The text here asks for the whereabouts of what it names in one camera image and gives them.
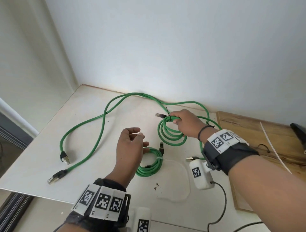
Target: wooden surface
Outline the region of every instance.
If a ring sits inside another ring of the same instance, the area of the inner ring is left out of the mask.
[[[74,203],[88,183],[111,172],[116,162],[117,141],[124,128],[140,127],[150,146],[158,148],[160,138],[157,125],[161,119],[155,114],[164,113],[162,108],[152,100],[131,96],[106,116],[104,133],[94,155],[64,178],[47,184],[53,174],[68,167],[59,159],[62,136],[76,124],[102,114],[106,104],[119,95],[99,88],[80,86],[3,175],[0,188]],[[174,111],[183,107],[169,106],[168,109]],[[202,110],[189,110],[196,115],[206,115]],[[211,118],[216,120],[216,115],[211,114]],[[101,122],[102,119],[99,119],[81,126],[66,138],[64,149],[71,165],[91,151],[100,133]],[[152,220],[157,222],[205,231],[209,222],[220,217],[224,195],[218,186],[203,191],[195,187],[189,163],[185,161],[186,157],[195,155],[201,155],[197,139],[188,138],[179,147],[165,144],[164,158],[167,160],[161,169],[150,177],[135,176],[129,184],[127,192],[132,195],[131,207],[150,208]],[[152,163],[153,160],[153,154],[145,155],[142,164]],[[212,177],[224,187],[228,196],[225,215],[220,223],[212,226],[212,231],[234,231],[244,224],[259,221],[254,214],[235,210],[229,179],[223,172],[213,171]],[[154,189],[156,183],[161,189]],[[265,226],[259,226],[258,231],[268,230]]]
[[[234,131],[236,134],[244,138],[251,147],[256,149],[263,158],[285,170],[272,151],[272,148],[264,135],[259,123],[261,121],[279,157],[294,175],[306,181],[306,155],[304,154],[300,141],[290,126],[222,111],[217,112],[217,119],[219,125],[223,129]],[[268,153],[267,149],[262,145],[257,148],[259,144],[265,144],[271,152]],[[243,197],[235,190],[235,187],[232,184],[231,189],[235,208],[239,210],[253,211]]]

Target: white tabletop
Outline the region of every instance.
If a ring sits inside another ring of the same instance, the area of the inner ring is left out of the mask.
[[[53,117],[42,132],[0,179],[0,188],[29,195],[74,203],[80,192],[96,178],[111,172],[116,161],[116,144],[120,132],[127,127],[140,127],[150,146],[159,148],[157,125],[164,113],[154,101],[141,97],[128,97],[106,116],[104,133],[95,154],[84,164],[68,173],[61,180],[48,185],[47,180],[68,166],[59,159],[59,141],[76,124],[103,113],[106,104],[119,93],[80,86],[65,105]],[[169,111],[181,110],[182,106],[169,106]],[[190,109],[196,115],[206,116],[205,111]],[[83,125],[67,137],[64,150],[72,164],[82,160],[91,151],[100,133],[102,120]],[[157,174],[142,178],[135,176],[127,188],[132,195],[131,206],[148,207],[152,220],[172,225],[206,230],[207,224],[219,218],[224,207],[222,190],[215,186],[198,190],[193,183],[186,157],[201,156],[197,139],[188,138],[179,147],[165,144],[162,168]],[[142,164],[149,164],[151,155]],[[227,210],[223,219],[212,225],[212,231],[233,231],[238,227],[260,221],[253,213],[234,209],[228,177],[213,171],[214,181],[220,183],[227,194]],[[250,227],[248,231],[268,231],[264,225]]]

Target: white marker tag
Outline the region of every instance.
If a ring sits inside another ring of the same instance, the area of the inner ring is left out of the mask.
[[[90,184],[87,186],[85,191],[79,197],[77,203],[73,207],[73,211],[77,212],[84,216],[84,213],[88,209],[92,199],[95,197],[95,194],[98,192],[100,186],[95,184]]]
[[[239,135],[237,135],[237,134],[234,133],[233,131],[231,131],[231,130],[227,130],[227,131],[228,131],[230,134],[232,134],[233,136],[235,136],[236,139],[239,140],[239,142],[245,143],[245,144],[247,144],[248,146],[250,146],[250,144],[249,144],[247,141],[245,141],[243,138],[241,138]]]
[[[207,140],[220,154],[229,149],[229,146],[216,133],[210,136]]]
[[[118,221],[125,192],[102,186],[90,217],[108,221]]]
[[[232,134],[230,134],[230,132],[228,132],[228,130],[220,130],[218,132],[216,132],[216,135],[218,135],[219,137],[221,137],[221,139],[229,146],[233,146],[237,143],[239,143],[239,140],[233,136]]]

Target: black bracelet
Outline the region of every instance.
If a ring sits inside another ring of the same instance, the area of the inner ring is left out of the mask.
[[[208,128],[208,127],[215,127],[215,126],[211,126],[211,125],[206,125],[205,127],[203,127],[200,132],[198,133],[198,140],[200,141],[200,135],[201,135],[201,132],[205,129],[205,128]]]

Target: right hand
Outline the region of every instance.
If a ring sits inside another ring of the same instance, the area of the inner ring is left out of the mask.
[[[173,111],[170,115],[180,118],[173,120],[173,123],[177,124],[179,131],[188,137],[197,138],[199,131],[206,125],[197,116],[186,109]]]

